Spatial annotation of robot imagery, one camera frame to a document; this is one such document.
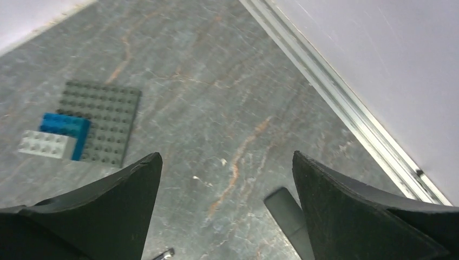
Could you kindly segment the black remote control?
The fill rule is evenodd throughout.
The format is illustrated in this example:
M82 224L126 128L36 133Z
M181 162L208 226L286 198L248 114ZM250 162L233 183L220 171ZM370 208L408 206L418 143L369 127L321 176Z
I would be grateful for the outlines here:
M289 190L278 188L264 199L264 204L300 259L315 259L305 215Z

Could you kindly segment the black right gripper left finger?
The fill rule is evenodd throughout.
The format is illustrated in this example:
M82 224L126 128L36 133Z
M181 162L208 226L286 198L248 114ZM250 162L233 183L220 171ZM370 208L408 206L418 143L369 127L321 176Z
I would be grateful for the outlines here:
M1 259L141 259L159 189L158 152L32 206L1 209Z

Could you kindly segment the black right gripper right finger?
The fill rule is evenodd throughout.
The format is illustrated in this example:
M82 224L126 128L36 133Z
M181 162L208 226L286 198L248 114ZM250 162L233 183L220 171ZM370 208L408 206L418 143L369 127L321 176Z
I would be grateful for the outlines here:
M458 207L380 190L300 151L292 173L316 259L458 259Z

